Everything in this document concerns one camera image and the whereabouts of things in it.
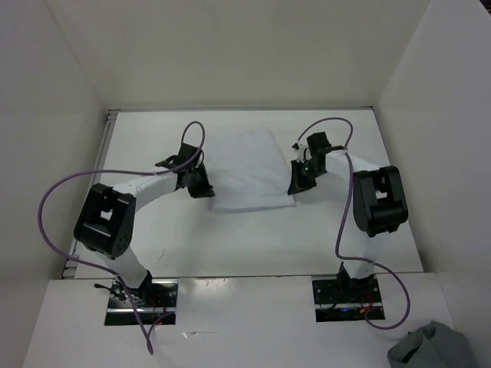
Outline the white skirt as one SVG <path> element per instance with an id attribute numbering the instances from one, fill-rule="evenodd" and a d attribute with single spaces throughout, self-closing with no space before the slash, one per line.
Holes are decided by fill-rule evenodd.
<path id="1" fill-rule="evenodd" d="M 208 136 L 205 167 L 217 213 L 243 213 L 295 206 L 288 194 L 291 171 L 270 129 Z"/>

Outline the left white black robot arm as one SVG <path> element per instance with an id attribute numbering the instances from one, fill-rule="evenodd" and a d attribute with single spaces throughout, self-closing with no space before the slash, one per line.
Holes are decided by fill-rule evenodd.
<path id="1" fill-rule="evenodd" d="M 135 306 L 156 300 L 163 291 L 130 247 L 135 216 L 145 205 L 179 189 L 186 189 L 194 199 L 215 195 L 203 151 L 187 143 L 180 145 L 176 155 L 157 163 L 150 176 L 115 186 L 93 185 L 75 225 L 75 239 L 120 277 L 127 286 L 126 298 Z"/>

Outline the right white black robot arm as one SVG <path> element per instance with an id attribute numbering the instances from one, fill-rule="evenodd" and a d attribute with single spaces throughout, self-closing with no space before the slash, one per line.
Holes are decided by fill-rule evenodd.
<path id="1" fill-rule="evenodd" d="M 348 184 L 347 201 L 334 244 L 341 260 L 336 291 L 344 301 L 354 301 L 369 288 L 382 244 L 408 219 L 407 201 L 396 166 L 378 166 L 351 155 L 343 146 L 333 146 L 325 133 L 313 133 L 306 144 L 294 143 L 290 196 L 316 187 L 316 179 L 333 174 Z M 349 221 L 361 233 L 356 255 L 341 254 L 341 240 Z"/>

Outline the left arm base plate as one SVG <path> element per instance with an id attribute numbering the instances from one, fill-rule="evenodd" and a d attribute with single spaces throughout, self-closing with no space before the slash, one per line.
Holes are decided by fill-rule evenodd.
<path id="1" fill-rule="evenodd" d="M 137 296 L 133 297 L 144 326 L 149 327 L 155 321 L 159 325 L 176 323 L 178 286 L 177 279 L 153 279 L 153 290 L 157 292 L 154 297 L 145 301 Z M 109 291 L 105 326 L 137 325 L 127 294 L 118 281 L 114 280 L 110 287 L 103 287 L 101 284 L 96 284 L 95 287 Z"/>

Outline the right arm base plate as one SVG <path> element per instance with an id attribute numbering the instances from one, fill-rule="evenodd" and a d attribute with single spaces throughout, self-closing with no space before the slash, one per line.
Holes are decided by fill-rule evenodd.
<path id="1" fill-rule="evenodd" d="M 384 320 L 384 308 L 377 279 L 374 276 L 342 285 L 336 276 L 311 280 L 315 318 L 318 323 Z"/>

